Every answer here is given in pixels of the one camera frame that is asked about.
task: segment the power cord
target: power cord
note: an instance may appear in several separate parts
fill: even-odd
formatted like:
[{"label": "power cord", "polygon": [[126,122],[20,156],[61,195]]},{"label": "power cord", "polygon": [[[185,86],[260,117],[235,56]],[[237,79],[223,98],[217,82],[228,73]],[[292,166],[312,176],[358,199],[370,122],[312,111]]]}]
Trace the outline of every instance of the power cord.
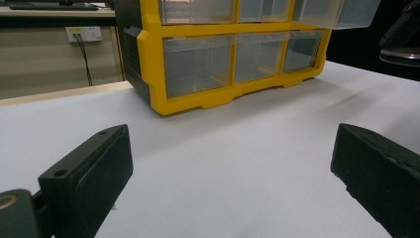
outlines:
[{"label": "power cord", "polygon": [[73,36],[76,37],[77,39],[77,43],[79,44],[81,53],[83,54],[84,61],[86,63],[87,81],[89,82],[89,86],[93,86],[92,77],[90,76],[89,65],[87,64],[87,55],[86,55],[86,49],[84,48],[83,40],[81,39],[80,34],[73,34]]}]

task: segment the power outlet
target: power outlet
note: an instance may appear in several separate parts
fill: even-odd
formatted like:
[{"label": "power outlet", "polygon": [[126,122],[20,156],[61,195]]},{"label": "power outlet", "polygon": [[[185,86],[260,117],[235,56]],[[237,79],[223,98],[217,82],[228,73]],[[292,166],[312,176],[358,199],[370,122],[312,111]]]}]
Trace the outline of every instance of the power outlet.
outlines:
[{"label": "power outlet", "polygon": [[82,42],[100,42],[102,34],[100,27],[66,27],[67,38],[70,43],[76,43],[79,35]]}]

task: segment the dark background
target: dark background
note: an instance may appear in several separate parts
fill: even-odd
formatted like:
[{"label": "dark background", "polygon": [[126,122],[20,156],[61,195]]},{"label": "dark background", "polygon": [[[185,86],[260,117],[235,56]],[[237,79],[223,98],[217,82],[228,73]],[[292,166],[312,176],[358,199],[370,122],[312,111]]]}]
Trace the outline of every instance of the dark background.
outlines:
[{"label": "dark background", "polygon": [[[402,15],[401,11],[404,6],[403,0],[382,0],[370,27],[333,31],[327,51],[327,60],[420,80],[420,67],[396,65],[379,59],[380,38]],[[420,34],[417,33],[407,46],[420,48]]]}]

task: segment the transparent drawer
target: transparent drawer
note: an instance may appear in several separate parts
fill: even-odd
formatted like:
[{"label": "transparent drawer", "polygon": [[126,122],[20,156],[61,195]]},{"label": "transparent drawer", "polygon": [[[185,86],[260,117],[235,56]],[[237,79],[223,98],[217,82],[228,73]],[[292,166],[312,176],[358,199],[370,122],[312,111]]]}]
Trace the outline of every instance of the transparent drawer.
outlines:
[{"label": "transparent drawer", "polygon": [[289,0],[241,0],[240,22],[284,22]]},{"label": "transparent drawer", "polygon": [[229,82],[233,36],[163,40],[167,98]]},{"label": "transparent drawer", "polygon": [[319,43],[325,35],[325,31],[290,32],[283,71],[290,72],[313,67]]},{"label": "transparent drawer", "polygon": [[234,2],[234,0],[159,0],[161,23],[163,25],[232,23]]},{"label": "transparent drawer", "polygon": [[293,21],[330,29],[368,27],[380,0],[296,0]]},{"label": "transparent drawer", "polygon": [[238,35],[235,82],[277,74],[282,42],[287,36],[287,33]]}]

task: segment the yellow frame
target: yellow frame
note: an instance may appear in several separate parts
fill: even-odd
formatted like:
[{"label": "yellow frame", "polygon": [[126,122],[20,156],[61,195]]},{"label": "yellow frame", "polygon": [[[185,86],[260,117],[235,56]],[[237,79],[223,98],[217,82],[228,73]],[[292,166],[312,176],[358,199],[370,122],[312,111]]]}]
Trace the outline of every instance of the yellow frame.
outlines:
[{"label": "yellow frame", "polygon": [[[220,25],[168,25],[160,22],[158,0],[140,0],[142,9],[142,32],[137,38],[139,57],[141,62],[142,79],[149,85],[151,107],[162,115],[167,115],[195,107],[204,109],[227,104],[234,98],[249,92],[282,86],[288,87],[301,83],[303,80],[321,73],[326,60],[328,42],[331,30],[302,25],[291,21],[294,0],[290,0],[289,13],[286,22],[280,23],[239,23],[240,1],[235,0],[234,22]],[[174,98],[166,98],[164,76],[164,61],[162,40],[170,37],[200,37],[209,35],[239,34],[239,33],[270,33],[297,30],[325,30],[327,33],[321,39],[314,67],[299,71],[283,73],[282,63],[278,74],[249,82],[235,83],[234,72],[231,68],[230,82],[227,86],[206,91],[191,93]],[[284,62],[287,42],[284,42],[280,62]],[[236,46],[232,46],[231,60],[235,60]]]}]

